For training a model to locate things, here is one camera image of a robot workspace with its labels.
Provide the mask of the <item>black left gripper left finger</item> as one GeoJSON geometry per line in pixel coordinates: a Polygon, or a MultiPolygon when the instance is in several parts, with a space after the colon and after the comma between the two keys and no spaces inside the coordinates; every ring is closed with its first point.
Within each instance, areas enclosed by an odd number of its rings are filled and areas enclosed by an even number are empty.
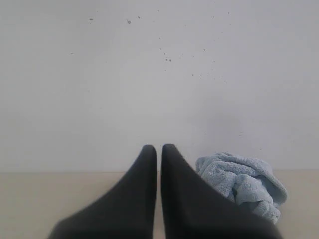
{"type": "Polygon", "coordinates": [[[98,200],[59,221],[50,239],[151,239],[157,190],[157,156],[142,147],[126,174],[98,200]]]}

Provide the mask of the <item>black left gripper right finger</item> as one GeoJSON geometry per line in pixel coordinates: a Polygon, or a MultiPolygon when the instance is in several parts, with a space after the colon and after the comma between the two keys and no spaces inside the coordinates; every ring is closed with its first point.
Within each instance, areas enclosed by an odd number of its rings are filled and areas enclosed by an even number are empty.
{"type": "Polygon", "coordinates": [[[280,239],[278,228],[210,187],[177,147],[161,155],[161,201],[168,239],[280,239]]]}

